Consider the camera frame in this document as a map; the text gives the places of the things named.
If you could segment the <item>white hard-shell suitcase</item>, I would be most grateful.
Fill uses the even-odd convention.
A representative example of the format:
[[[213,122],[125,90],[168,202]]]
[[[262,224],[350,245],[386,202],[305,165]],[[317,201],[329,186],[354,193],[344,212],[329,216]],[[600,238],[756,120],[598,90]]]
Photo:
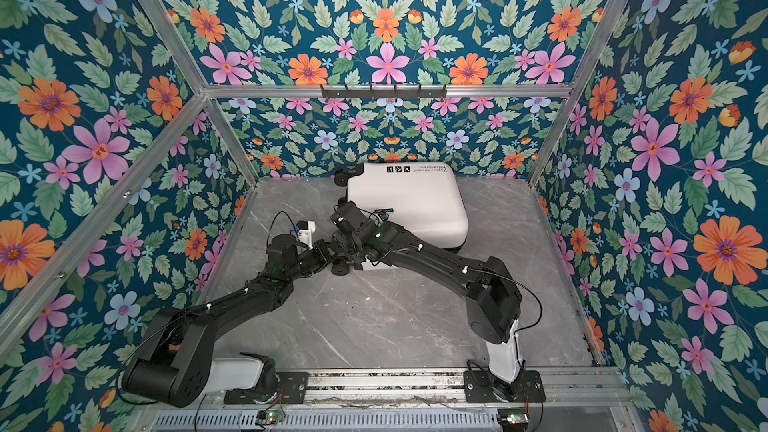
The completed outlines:
[[[469,221],[452,169],[443,162],[360,163],[334,173],[346,190],[341,204],[353,201],[368,215],[385,210],[388,219],[428,243],[459,251]]]

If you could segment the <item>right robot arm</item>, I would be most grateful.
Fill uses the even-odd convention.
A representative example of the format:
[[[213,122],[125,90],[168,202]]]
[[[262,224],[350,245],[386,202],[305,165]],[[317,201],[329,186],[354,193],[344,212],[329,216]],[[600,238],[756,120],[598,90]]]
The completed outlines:
[[[352,201],[337,206],[331,221],[336,227],[332,244],[349,267],[369,262],[405,269],[463,298],[468,326],[487,346],[488,385],[503,400],[522,389],[522,293],[504,262],[494,256],[485,261],[466,258],[437,247]]]

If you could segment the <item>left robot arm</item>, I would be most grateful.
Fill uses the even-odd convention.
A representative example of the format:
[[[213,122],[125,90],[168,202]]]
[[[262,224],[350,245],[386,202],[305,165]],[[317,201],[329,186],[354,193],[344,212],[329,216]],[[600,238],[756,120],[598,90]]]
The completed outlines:
[[[127,362],[121,390],[179,408],[190,405],[205,393],[213,376],[216,341],[281,307],[296,280],[322,271],[332,261],[326,240],[306,246],[288,234],[277,236],[268,244],[262,272],[242,288],[201,305],[160,310]]]

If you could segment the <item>black hook rack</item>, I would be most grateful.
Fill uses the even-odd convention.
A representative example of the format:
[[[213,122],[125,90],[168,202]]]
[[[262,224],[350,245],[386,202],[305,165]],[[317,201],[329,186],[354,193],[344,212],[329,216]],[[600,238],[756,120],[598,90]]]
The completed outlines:
[[[325,99],[378,100],[380,98],[443,99],[448,97],[446,86],[423,85],[358,85],[321,86],[321,97]]]

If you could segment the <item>white vent grille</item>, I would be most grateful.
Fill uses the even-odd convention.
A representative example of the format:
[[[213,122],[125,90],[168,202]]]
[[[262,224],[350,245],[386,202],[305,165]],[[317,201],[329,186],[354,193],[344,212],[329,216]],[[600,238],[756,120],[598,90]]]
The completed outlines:
[[[289,409],[275,421],[255,410],[164,411],[153,431],[499,431],[496,415],[451,409]]]

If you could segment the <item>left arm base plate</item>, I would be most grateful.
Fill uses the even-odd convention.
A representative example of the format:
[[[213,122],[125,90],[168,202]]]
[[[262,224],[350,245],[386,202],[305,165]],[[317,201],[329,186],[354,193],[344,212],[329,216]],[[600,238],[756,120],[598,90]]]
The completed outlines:
[[[254,387],[227,391],[226,405],[298,405],[308,391],[308,372],[268,372]]]

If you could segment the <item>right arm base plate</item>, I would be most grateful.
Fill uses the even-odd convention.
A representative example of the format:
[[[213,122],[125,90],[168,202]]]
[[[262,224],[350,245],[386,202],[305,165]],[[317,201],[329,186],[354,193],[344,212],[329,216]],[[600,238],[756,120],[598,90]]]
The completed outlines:
[[[463,372],[465,400],[469,403],[544,403],[541,375],[523,370],[512,383],[506,383],[489,371],[467,369]]]

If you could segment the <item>aluminium frame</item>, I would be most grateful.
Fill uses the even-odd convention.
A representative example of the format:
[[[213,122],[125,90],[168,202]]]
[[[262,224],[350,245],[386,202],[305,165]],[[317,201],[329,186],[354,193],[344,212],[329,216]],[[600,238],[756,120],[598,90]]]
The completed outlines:
[[[574,99],[581,92],[579,80],[585,78],[588,68],[597,62],[597,53],[607,42],[607,34],[618,19],[618,12],[628,0],[608,0],[607,13],[597,28],[596,38],[587,46],[573,81],[555,85],[508,84],[492,85],[443,85],[427,84],[423,86],[446,86],[448,97],[469,97],[479,95],[498,95],[500,97],[525,97],[528,95],[548,95]],[[183,41],[170,16],[166,13],[161,0],[137,0],[140,10],[147,16],[151,27],[159,40],[167,48],[171,61],[178,67],[180,75],[191,88],[191,96],[184,102],[177,116],[170,119],[168,125],[152,137],[146,149],[137,160],[124,172],[116,184],[107,190],[102,201],[96,204],[79,223],[73,232],[61,244],[56,246],[51,257],[43,260],[37,276],[30,284],[21,289],[10,305],[1,314],[1,359],[6,361],[13,348],[22,340],[27,330],[36,320],[38,313],[58,294],[64,282],[74,273],[76,266],[84,260],[91,245],[107,231],[109,225],[131,197],[137,195],[144,178],[161,164],[170,148],[182,136],[201,112],[207,113],[219,133],[225,148],[237,163],[240,173],[249,186],[256,183],[256,175],[245,157],[244,149],[238,142],[236,131],[231,126],[224,112],[219,107],[219,100],[234,97],[289,99],[298,97],[322,98],[321,86],[260,85],[244,82],[241,85],[221,85],[209,82],[195,63],[191,49]]]

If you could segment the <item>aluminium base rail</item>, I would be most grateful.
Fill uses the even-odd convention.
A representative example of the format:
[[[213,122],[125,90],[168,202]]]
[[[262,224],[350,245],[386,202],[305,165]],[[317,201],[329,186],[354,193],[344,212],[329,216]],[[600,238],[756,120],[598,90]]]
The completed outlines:
[[[373,368],[373,369],[306,369],[277,372],[308,372],[308,391],[303,404],[342,407],[432,405],[446,407],[625,407],[631,404],[630,392],[611,367],[537,367],[542,378],[544,403],[469,403],[465,400],[463,368]],[[208,400],[224,403],[227,391],[248,389],[235,384],[236,379],[218,381],[206,386],[205,393],[184,409]]]

